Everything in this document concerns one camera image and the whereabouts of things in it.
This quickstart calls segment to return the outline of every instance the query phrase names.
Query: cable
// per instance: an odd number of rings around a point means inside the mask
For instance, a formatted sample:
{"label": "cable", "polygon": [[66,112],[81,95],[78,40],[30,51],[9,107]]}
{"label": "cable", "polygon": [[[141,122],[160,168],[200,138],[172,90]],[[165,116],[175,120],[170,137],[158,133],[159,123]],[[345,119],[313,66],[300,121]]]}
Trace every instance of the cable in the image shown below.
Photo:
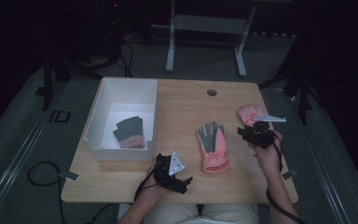
{"label": "cable", "polygon": [[90,66],[86,66],[87,68],[89,69],[92,69],[92,70],[100,70],[102,68],[105,68],[111,64],[114,64],[117,62],[117,59],[114,57],[114,56],[110,56],[106,62],[104,63],[99,63],[99,64],[94,64],[94,65],[90,65]]}
{"label": "cable", "polygon": [[106,208],[108,208],[108,207],[110,207],[110,206],[112,206],[112,205],[113,205],[113,203],[110,203],[110,204],[106,205],[105,207],[103,207],[103,208],[94,216],[94,218],[92,219],[92,221],[91,221],[91,222],[86,222],[86,224],[94,224],[95,221],[97,220],[98,216],[103,212],[103,210],[105,210]]}
{"label": "cable", "polygon": [[[169,31],[170,31],[170,28],[167,28],[167,29],[165,29],[163,31],[155,32],[154,34],[150,35],[150,39],[152,39],[154,37],[157,37],[159,35],[164,35],[164,34],[168,33]],[[146,39],[137,36],[137,34],[138,34],[138,32],[132,33],[130,35],[127,35],[127,36],[123,37],[123,39],[125,41],[129,41],[129,42],[132,42],[132,43],[144,43],[144,42],[147,41]]]}
{"label": "cable", "polygon": [[[275,150],[276,150],[277,153],[278,153],[278,157],[279,157],[279,161],[280,161],[280,171],[282,171],[282,168],[283,168],[283,165],[282,165],[282,153],[283,153],[282,141],[281,141],[281,139],[280,139],[276,134],[274,134],[274,135],[275,135],[276,138],[278,138],[278,140],[279,140],[279,142],[280,142],[280,145],[281,145],[281,150],[282,150],[282,151],[279,150],[278,146],[275,144],[275,141],[272,142],[273,146],[275,147]],[[269,194],[269,189],[267,189],[266,194],[267,194],[267,199],[268,199],[269,203],[270,203],[272,206],[274,206],[279,212],[281,212],[281,213],[284,214],[285,216],[291,218],[291,219],[292,219],[293,221],[295,221],[296,223],[305,224],[305,222],[304,222],[301,218],[299,218],[299,217],[297,217],[297,216],[295,216],[295,215],[289,213],[288,211],[284,210],[283,208],[281,208],[281,207],[272,199],[271,195]]]}
{"label": "cable", "polygon": [[124,76],[125,77],[128,77],[128,68],[127,68],[127,63],[126,63],[126,60],[124,59],[124,56],[123,56],[123,54],[120,52],[120,59],[121,59],[121,61],[123,62],[123,64],[124,64]]}
{"label": "cable", "polygon": [[117,64],[117,62],[115,62],[115,63],[109,65],[108,67],[105,67],[104,70],[98,70],[97,73],[98,73],[98,74],[101,74],[101,73],[103,73],[103,72],[106,72],[106,71],[108,71],[109,69],[111,69],[111,68],[112,68],[113,66],[115,66],[115,65],[119,66],[119,65]]}
{"label": "cable", "polygon": [[[56,181],[53,181],[53,182],[49,182],[49,183],[44,183],[44,184],[41,184],[41,183],[37,183],[35,181],[33,181],[33,179],[31,178],[31,174],[32,174],[32,171],[39,165],[41,164],[50,164],[52,166],[54,166],[54,169],[56,170],[56,173],[57,173],[57,180]],[[59,205],[60,205],[60,215],[61,215],[61,222],[62,224],[65,224],[65,217],[63,215],[63,209],[62,209],[62,199],[61,199],[61,193],[62,193],[62,180],[59,176],[60,174],[60,169],[58,168],[58,166],[56,164],[54,164],[53,162],[51,161],[41,161],[37,164],[35,164],[33,167],[31,167],[31,169],[28,171],[28,174],[27,174],[27,179],[28,181],[35,185],[35,186],[38,186],[38,187],[47,187],[47,186],[51,186],[51,185],[55,185],[55,184],[58,184],[58,192],[59,192],[59,195],[58,195],[58,200],[59,200]]]}
{"label": "cable", "polygon": [[69,63],[72,67],[84,72],[86,75],[89,75],[90,77],[95,78],[95,79],[101,79],[102,78],[100,75],[96,74],[95,72],[93,72],[91,69],[89,69],[88,67],[84,66],[80,62],[71,59],[70,57],[66,56],[65,54],[63,54],[61,52],[59,52],[59,55],[67,63]]}
{"label": "cable", "polygon": [[126,46],[127,48],[130,49],[131,51],[131,57],[130,57],[130,62],[129,62],[129,67],[128,67],[128,74],[126,73],[126,77],[133,77],[132,76],[132,73],[131,73],[131,64],[132,64],[132,58],[133,58],[133,50],[132,50],[132,47],[126,43],[123,43],[124,46]]}
{"label": "cable", "polygon": [[306,224],[301,218],[296,217],[295,215],[289,213],[288,211],[286,211],[283,208],[281,208],[277,203],[275,203],[275,201],[272,199],[271,195],[269,194],[269,189],[267,189],[267,199],[268,199],[269,203],[272,204],[272,206],[274,206],[278,211],[280,211],[285,216],[289,217],[290,219],[292,219],[296,223]]}
{"label": "cable", "polygon": [[[52,181],[52,182],[48,182],[48,183],[38,183],[36,181],[34,181],[32,179],[32,172],[34,171],[34,169],[36,167],[38,167],[39,165],[42,165],[42,164],[49,164],[49,165],[52,165],[56,171],[56,174],[57,174],[57,180],[56,181]],[[61,193],[62,193],[62,178],[60,177],[60,169],[58,168],[58,166],[52,162],[52,161],[41,161],[41,162],[38,162],[37,164],[35,164],[33,167],[31,167],[31,169],[28,171],[27,173],[27,179],[28,181],[35,185],[35,186],[38,186],[38,187],[47,187],[47,186],[52,186],[52,185],[55,185],[55,184],[58,184],[58,191],[59,191],[59,195],[58,195],[58,198],[59,198],[59,204],[60,204],[60,215],[61,215],[61,222],[62,224],[65,224],[65,217],[64,217],[64,214],[63,214],[63,209],[62,209],[62,199],[61,199]],[[87,224],[94,224],[95,221],[97,220],[98,216],[103,212],[103,210],[105,210],[106,208],[108,208],[109,206],[113,205],[113,203],[110,203],[106,206],[104,206],[95,216],[94,218],[92,219],[91,222],[87,222]]]}
{"label": "cable", "polygon": [[138,195],[141,193],[142,190],[148,189],[148,188],[151,188],[151,187],[157,185],[157,184],[155,184],[155,185],[152,185],[152,186],[144,187],[146,180],[155,172],[155,170],[156,170],[156,166],[153,167],[152,171],[150,171],[150,173],[147,175],[147,177],[144,179],[144,181],[141,182],[141,184],[139,185],[138,189],[135,192],[135,195],[134,195],[134,198],[133,198],[134,201],[136,201],[136,199],[138,198]]}

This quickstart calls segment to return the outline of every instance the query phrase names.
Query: white metal frame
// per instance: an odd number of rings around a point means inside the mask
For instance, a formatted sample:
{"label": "white metal frame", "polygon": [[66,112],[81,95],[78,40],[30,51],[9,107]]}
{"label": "white metal frame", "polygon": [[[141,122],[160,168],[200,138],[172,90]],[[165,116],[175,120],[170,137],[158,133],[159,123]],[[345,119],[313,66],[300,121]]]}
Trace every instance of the white metal frame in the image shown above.
{"label": "white metal frame", "polygon": [[202,32],[216,32],[225,34],[241,35],[240,44],[234,48],[235,58],[237,60],[238,71],[241,77],[246,76],[245,65],[242,58],[243,47],[256,7],[252,7],[248,19],[229,19],[216,17],[202,17],[175,14],[175,0],[171,4],[171,25],[170,25],[170,45],[168,47],[168,57],[166,71],[173,71],[173,60],[175,54],[175,30],[191,30]]}

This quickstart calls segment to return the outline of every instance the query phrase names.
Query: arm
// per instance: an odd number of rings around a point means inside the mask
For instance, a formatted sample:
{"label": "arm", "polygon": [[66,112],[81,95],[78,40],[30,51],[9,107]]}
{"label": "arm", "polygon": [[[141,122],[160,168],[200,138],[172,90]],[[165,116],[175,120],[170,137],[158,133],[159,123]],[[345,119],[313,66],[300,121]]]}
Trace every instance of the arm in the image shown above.
{"label": "arm", "polygon": [[[152,169],[153,166],[150,166],[147,171],[147,175],[152,171]],[[144,220],[146,214],[149,213],[168,192],[167,189],[155,184],[156,180],[153,175],[151,175],[146,180],[144,188],[149,186],[153,187],[143,189],[139,193],[136,201],[118,222],[119,224],[140,224]]]}
{"label": "arm", "polygon": [[[282,135],[275,132],[276,139],[275,145],[281,151]],[[278,153],[273,145],[263,149],[261,147],[250,145],[255,150],[260,168],[263,170],[267,179],[268,191],[271,198],[285,211],[298,217],[298,213],[290,201],[286,187],[283,184],[280,170],[280,162],[278,159]],[[291,218],[282,214],[274,206],[270,206],[270,214],[272,223],[296,223]]]}

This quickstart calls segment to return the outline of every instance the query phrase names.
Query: black cable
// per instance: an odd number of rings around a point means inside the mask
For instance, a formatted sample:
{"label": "black cable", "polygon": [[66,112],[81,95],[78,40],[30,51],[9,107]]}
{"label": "black cable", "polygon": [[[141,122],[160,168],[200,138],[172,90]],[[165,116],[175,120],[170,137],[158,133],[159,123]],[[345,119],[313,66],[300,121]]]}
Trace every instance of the black cable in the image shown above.
{"label": "black cable", "polygon": [[296,217],[295,215],[289,213],[288,211],[286,211],[283,208],[281,208],[277,203],[275,203],[275,201],[272,199],[271,195],[269,194],[269,189],[267,189],[267,199],[268,199],[269,203],[272,204],[272,206],[274,206],[278,211],[280,211],[285,216],[289,217],[290,219],[292,219],[296,223],[306,224],[305,221],[303,221],[301,218]]}
{"label": "black cable", "polygon": [[132,76],[132,73],[131,73],[131,64],[132,64],[132,58],[133,58],[133,50],[132,50],[132,47],[126,43],[123,43],[124,46],[126,46],[127,48],[130,49],[131,51],[131,57],[130,57],[130,62],[129,62],[129,68],[128,68],[128,76],[129,77],[133,77]]}
{"label": "black cable", "polygon": [[90,66],[86,66],[87,68],[89,69],[92,69],[92,70],[100,70],[100,69],[103,69],[111,64],[114,64],[117,62],[117,59],[113,56],[110,56],[106,62],[104,63],[99,63],[99,64],[94,64],[94,65],[90,65]]}
{"label": "black cable", "polygon": [[[57,174],[57,180],[56,181],[52,181],[52,182],[48,182],[48,183],[38,183],[36,181],[34,181],[32,179],[32,172],[34,171],[34,169],[41,165],[41,164],[49,164],[49,165],[52,165],[56,171],[56,174]],[[38,186],[38,187],[47,187],[47,186],[52,186],[52,185],[55,185],[55,184],[58,184],[58,188],[59,188],[59,203],[60,203],[60,215],[61,215],[61,221],[62,221],[62,224],[65,224],[65,217],[63,215],[63,208],[62,208],[62,199],[61,199],[61,193],[62,193],[62,178],[60,177],[60,169],[59,167],[52,161],[41,161],[41,162],[38,162],[37,164],[35,164],[33,167],[31,167],[31,169],[28,171],[27,173],[27,179],[28,181],[35,185],[35,186]],[[105,207],[103,207],[95,216],[94,218],[92,219],[91,222],[88,222],[87,224],[94,224],[95,221],[97,220],[98,216],[101,214],[101,212],[103,212],[103,210],[105,210],[106,208],[108,208],[109,206],[113,205],[113,203],[110,203],[108,205],[106,205]]]}
{"label": "black cable", "polygon": [[100,75],[96,74],[94,71],[92,71],[88,67],[84,66],[80,62],[71,59],[70,57],[66,56],[63,53],[59,53],[59,54],[67,63],[71,64],[72,67],[82,71],[84,74],[86,74],[86,75],[88,75],[90,77],[93,77],[95,79],[101,79],[102,78]]}
{"label": "black cable", "polygon": [[109,65],[108,67],[105,67],[104,70],[99,70],[98,73],[103,73],[103,72],[106,72],[107,70],[111,69],[113,66],[117,65],[117,60],[115,63]]}
{"label": "black cable", "polygon": [[[277,151],[278,153],[278,157],[279,157],[279,162],[280,162],[280,171],[282,170],[283,168],[283,165],[282,165],[282,153],[283,153],[283,147],[282,147],[282,141],[281,139],[275,135],[276,138],[278,138],[279,142],[280,142],[280,145],[281,145],[281,151],[279,150],[278,146],[275,144],[275,141],[272,142],[273,146],[275,147],[275,150]],[[295,215],[289,213],[288,211],[284,210],[283,208],[281,208],[271,197],[271,195],[269,194],[269,189],[267,189],[267,199],[269,201],[269,203],[274,206],[279,212],[281,212],[282,214],[284,214],[285,216],[291,218],[293,221],[299,223],[299,224],[305,224],[305,222],[299,218],[299,217],[296,217]]]}
{"label": "black cable", "polygon": [[86,224],[94,224],[95,221],[97,220],[98,216],[103,212],[103,210],[105,210],[106,208],[108,208],[108,207],[110,207],[110,206],[112,206],[112,205],[113,205],[113,203],[110,203],[110,204],[107,204],[106,206],[104,206],[104,207],[94,216],[94,218],[92,219],[92,221],[91,221],[91,222],[87,222]]}
{"label": "black cable", "polygon": [[[35,181],[33,181],[33,179],[31,178],[31,174],[33,172],[33,170],[41,165],[41,164],[50,164],[52,166],[54,166],[54,169],[57,173],[57,180],[56,181],[53,181],[53,182],[49,182],[49,183],[37,183]],[[59,200],[59,205],[60,205],[60,215],[61,215],[61,222],[62,224],[65,224],[65,217],[63,215],[63,209],[62,209],[62,199],[61,199],[61,193],[62,193],[62,180],[59,176],[60,174],[60,169],[58,168],[58,166],[56,164],[54,164],[53,162],[51,161],[41,161],[41,162],[38,162],[37,164],[35,164],[33,167],[31,167],[31,169],[28,171],[28,174],[27,174],[27,179],[28,181],[35,185],[35,186],[38,186],[38,187],[47,187],[47,186],[51,186],[51,185],[55,185],[55,184],[58,184],[58,200]]]}
{"label": "black cable", "polygon": [[127,73],[127,71],[128,71],[128,67],[127,67],[127,63],[126,63],[126,60],[124,59],[124,56],[123,56],[123,54],[120,52],[120,59],[121,59],[121,61],[123,62],[123,64],[124,64],[124,76],[125,77],[128,77],[128,73]]}
{"label": "black cable", "polygon": [[144,187],[144,188],[142,188],[142,190],[148,189],[148,188],[151,188],[151,187],[155,187],[156,185],[158,185],[158,184],[154,184],[154,185],[150,185],[150,186]]}
{"label": "black cable", "polygon": [[119,67],[121,70],[123,70],[124,73],[126,72],[126,69],[127,69],[127,68],[122,67],[122,66],[120,65],[120,63],[117,64],[117,67]]}
{"label": "black cable", "polygon": [[134,197],[133,197],[133,200],[134,200],[134,201],[136,201],[136,199],[138,198],[138,195],[141,193],[142,190],[148,189],[148,188],[151,188],[151,187],[157,185],[157,184],[155,184],[155,185],[152,185],[152,186],[144,187],[146,180],[154,173],[155,170],[156,170],[156,166],[153,167],[153,170],[147,175],[147,177],[144,179],[144,181],[141,182],[141,184],[139,185],[139,187],[138,187],[138,189],[136,190],[135,195],[134,195]]}

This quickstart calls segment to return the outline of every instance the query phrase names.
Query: glove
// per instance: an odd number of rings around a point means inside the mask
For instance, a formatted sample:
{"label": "glove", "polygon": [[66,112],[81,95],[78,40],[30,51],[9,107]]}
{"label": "glove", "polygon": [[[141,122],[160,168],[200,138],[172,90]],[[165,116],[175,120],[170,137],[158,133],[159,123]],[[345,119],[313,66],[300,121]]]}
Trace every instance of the glove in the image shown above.
{"label": "glove", "polygon": [[255,123],[253,118],[263,116],[264,112],[257,105],[243,105],[237,110],[237,114],[240,116],[244,125],[253,127]]}
{"label": "glove", "polygon": [[144,147],[144,130],[142,119],[133,117],[124,119],[117,124],[118,129],[113,134],[120,143],[121,148]]}
{"label": "glove", "polygon": [[227,144],[224,127],[217,127],[216,121],[203,125],[197,130],[203,154],[202,170],[206,173],[221,173],[228,169],[230,159],[226,157]]}

